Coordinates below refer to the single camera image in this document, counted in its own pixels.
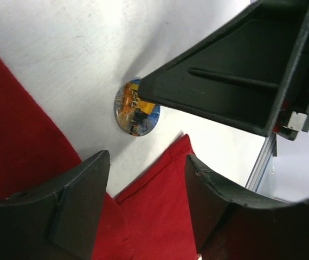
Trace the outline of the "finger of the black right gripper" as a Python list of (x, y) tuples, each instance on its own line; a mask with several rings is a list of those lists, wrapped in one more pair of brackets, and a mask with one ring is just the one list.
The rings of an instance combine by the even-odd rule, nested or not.
[(266, 137), (308, 32), (309, 1), (257, 1), (144, 77), (139, 96)]

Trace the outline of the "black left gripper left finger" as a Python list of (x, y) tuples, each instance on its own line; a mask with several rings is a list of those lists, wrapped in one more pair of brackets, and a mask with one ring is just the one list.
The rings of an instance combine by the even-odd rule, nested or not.
[(110, 153), (102, 150), (0, 199), (0, 259), (91, 259), (109, 172)]

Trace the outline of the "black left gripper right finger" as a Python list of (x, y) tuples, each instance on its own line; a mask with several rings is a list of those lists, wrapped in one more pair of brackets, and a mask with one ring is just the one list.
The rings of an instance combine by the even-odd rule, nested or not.
[(309, 198), (286, 203), (252, 192), (194, 154), (185, 182), (203, 259), (309, 259)]

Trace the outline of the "red t-shirt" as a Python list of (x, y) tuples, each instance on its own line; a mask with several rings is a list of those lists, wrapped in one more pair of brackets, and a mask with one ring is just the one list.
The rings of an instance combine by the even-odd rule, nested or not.
[[(93, 259), (196, 259), (184, 183), (187, 135), (118, 198), (105, 196)], [(66, 137), (0, 59), (0, 198), (81, 162)]]

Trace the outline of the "round painted brooch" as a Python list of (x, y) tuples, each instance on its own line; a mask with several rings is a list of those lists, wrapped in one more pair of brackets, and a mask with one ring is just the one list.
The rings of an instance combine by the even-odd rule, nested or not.
[(160, 106), (138, 96), (141, 79), (133, 79), (119, 88), (114, 100), (114, 115), (118, 126), (127, 134), (142, 137), (157, 125)]

